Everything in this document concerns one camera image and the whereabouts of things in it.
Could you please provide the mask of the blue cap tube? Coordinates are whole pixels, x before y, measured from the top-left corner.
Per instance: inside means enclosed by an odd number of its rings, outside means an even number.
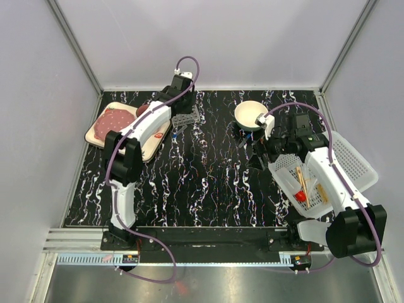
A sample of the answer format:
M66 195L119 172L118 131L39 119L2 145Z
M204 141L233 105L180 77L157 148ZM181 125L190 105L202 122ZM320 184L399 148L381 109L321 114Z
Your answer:
M181 126L173 135L173 138L178 137L180 134L182 134L184 132L184 130L187 128L187 125L183 125Z
M248 135L240 142L238 148L242 148L242 147L248 142L248 140L250 139L251 135L252 135L251 133L248 134Z

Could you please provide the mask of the wooden test tube clamp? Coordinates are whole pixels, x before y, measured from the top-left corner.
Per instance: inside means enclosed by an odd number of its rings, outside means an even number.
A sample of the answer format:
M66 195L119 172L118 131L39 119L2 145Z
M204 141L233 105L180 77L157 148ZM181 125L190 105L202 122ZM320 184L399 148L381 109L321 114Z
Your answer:
M300 185L302 186L303 192L306 197L307 207L309 208L310 207L309 194L307 192L306 182L305 182L301 167L296 167L296 173L297 173L297 177L299 179Z

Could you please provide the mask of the white wash bottle red cap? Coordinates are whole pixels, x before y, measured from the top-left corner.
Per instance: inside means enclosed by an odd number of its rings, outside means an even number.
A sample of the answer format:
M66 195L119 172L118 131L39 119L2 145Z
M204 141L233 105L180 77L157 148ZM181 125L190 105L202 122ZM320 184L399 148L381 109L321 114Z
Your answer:
M286 187L286 190L299 202L306 202L306 194L302 184L285 167L277 171L278 176Z

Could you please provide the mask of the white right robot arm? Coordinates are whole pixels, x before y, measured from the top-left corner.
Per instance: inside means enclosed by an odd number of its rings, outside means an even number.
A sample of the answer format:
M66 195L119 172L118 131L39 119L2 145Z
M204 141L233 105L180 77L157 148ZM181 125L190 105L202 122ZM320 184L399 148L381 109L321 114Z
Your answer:
M333 132L315 134L308 128L308 116L295 114L287 135L276 137L272 115L258 112L248 117L264 130L259 154L268 157L274 180L302 215L289 228L288 246L298 251L313 242L336 258L373 251L380 255L386 210L372 205L340 165Z

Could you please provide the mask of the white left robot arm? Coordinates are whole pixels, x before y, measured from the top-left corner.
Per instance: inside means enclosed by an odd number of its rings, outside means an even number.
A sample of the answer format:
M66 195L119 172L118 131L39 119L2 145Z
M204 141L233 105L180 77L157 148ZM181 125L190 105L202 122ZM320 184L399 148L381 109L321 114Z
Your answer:
M123 250L136 244L129 230L136 222L134 185L143 170L142 147L150 136L177 114L192 111L192 73L177 71L172 83L157 93L134 122L121 131L109 131L104 145L105 184L111 188L112 216L108 233Z

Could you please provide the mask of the clear test tube rack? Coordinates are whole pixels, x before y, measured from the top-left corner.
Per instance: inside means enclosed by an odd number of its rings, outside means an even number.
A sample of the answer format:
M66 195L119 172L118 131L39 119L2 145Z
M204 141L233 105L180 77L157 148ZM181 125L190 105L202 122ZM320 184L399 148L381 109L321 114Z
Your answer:
M198 107L196 105L192 106L190 114L177 114L171 119L172 125L175 128L179 128L188 124L198 123L199 121L200 115L198 112Z

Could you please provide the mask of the white plastic basket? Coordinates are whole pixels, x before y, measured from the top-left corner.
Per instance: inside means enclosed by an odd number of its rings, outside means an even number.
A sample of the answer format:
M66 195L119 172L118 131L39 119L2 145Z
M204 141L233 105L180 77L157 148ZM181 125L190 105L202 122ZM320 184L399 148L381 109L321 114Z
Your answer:
M333 156L341 166L341 171L346 173L350 181L359 192L363 192L375 185L378 181L378 174L372 168L370 163L339 133L332 131L333 138ZM331 205L331 196L328 195L328 203L324 204L321 197L315 188L314 193L309 197L310 207L307 207L306 202L297 201L292 194L287 190L277 171L285 167L299 181L296 173L296 167L301 167L302 173L309 170L318 179L317 184L321 184L325 190L325 181L320 178L318 169L308 166L307 162L302 162L296 155L280 155L274 163L270 163L268 168L280 189L286 195L297 212L306 218L319 219L323 215L333 211Z

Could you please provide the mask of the pink floral mug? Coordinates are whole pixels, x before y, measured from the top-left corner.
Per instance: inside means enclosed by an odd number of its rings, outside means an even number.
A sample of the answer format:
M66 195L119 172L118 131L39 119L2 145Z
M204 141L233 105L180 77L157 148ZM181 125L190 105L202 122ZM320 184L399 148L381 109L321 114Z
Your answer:
M136 116L139 117L139 116L142 115L142 113L144 113L147 109L148 109L148 105L141 105L140 107L138 107L138 108L136 109Z

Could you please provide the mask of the cream green bowl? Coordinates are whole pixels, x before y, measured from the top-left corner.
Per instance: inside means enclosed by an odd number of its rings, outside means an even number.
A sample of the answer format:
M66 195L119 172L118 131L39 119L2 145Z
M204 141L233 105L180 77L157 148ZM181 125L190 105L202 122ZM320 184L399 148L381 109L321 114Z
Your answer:
M261 127L256 124L260 114L265 115L268 109L260 102L246 100L238 104L234 110L237 125L244 131L259 131Z

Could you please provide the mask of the strawberry print tray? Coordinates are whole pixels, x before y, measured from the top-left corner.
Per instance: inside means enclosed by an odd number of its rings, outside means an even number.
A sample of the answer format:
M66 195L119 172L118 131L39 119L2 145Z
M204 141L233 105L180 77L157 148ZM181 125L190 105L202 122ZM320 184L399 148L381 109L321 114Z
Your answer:
M137 107L119 102L108 104L86 132L85 141L99 148L104 148L107 132L110 130L118 132L124 127L129 126L137 119L137 109ZM160 126L142 146L144 163L150 162L155 156L170 127L170 121Z

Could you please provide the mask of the pink dotted plate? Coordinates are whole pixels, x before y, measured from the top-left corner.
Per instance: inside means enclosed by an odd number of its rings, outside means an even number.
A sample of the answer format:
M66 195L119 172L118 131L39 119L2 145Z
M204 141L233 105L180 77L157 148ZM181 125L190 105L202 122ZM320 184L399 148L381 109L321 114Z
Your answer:
M93 126L94 137L105 141L109 131L119 132L134 122L135 116L124 109L107 109Z

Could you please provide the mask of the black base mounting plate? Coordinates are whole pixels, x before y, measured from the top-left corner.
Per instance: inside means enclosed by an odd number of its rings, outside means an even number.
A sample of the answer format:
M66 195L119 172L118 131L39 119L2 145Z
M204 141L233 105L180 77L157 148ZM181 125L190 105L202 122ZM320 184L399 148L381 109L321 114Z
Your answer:
M104 230L103 251L140 250L144 263L170 263L158 240L172 252L177 263L274 263L280 253L320 252L318 244L292 240L287 228L276 227L138 227L135 236L126 231L112 235Z

